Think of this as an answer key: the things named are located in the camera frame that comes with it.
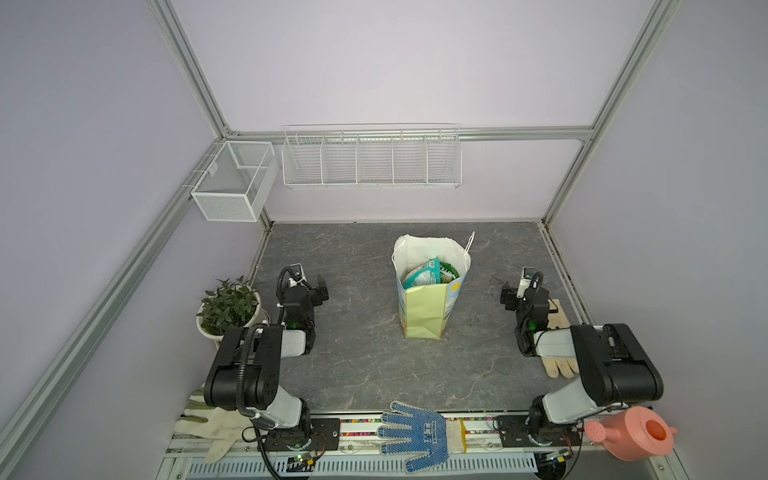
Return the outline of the yellow green spring tea bag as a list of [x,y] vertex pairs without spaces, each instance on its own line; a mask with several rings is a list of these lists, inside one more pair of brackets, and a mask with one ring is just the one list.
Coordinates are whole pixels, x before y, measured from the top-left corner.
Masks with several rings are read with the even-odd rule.
[[450,284],[461,277],[461,274],[450,263],[440,263],[440,283]]

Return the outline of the white paper bag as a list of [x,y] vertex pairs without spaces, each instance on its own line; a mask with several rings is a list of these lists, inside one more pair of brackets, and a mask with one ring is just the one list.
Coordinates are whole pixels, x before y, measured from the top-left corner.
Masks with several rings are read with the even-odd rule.
[[[397,280],[398,314],[406,337],[422,340],[442,338],[471,267],[470,248],[474,239],[475,235],[471,234],[464,245],[447,237],[403,235],[397,239],[391,261]],[[450,263],[461,277],[450,284],[405,290],[402,286],[404,276],[433,258]]]

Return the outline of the teal candy bag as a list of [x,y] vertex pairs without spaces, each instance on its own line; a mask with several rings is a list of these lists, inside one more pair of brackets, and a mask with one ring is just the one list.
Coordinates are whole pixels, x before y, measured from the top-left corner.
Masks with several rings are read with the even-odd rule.
[[441,280],[441,262],[438,258],[430,259],[410,270],[403,278],[402,286],[405,290],[438,285]]

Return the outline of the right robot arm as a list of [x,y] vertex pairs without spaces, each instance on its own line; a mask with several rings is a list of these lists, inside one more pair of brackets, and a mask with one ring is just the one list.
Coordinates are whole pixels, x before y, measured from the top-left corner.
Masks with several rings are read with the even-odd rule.
[[609,409],[660,399],[662,377],[628,325],[548,327],[552,308],[543,280],[541,271],[525,267],[516,288],[502,286],[500,303],[515,313],[514,335],[522,355],[573,358],[578,378],[534,398],[524,423],[526,435],[546,445],[561,425],[570,427]]

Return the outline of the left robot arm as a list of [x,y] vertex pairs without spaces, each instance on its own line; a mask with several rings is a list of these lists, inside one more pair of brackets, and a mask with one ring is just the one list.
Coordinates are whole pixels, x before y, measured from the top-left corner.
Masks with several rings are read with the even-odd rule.
[[312,285],[303,266],[284,267],[277,283],[278,315],[250,327],[226,331],[203,386],[210,407],[235,411],[258,433],[285,446],[303,447],[313,427],[308,404],[280,386],[284,358],[309,354],[316,339],[315,308],[329,299],[323,278]]

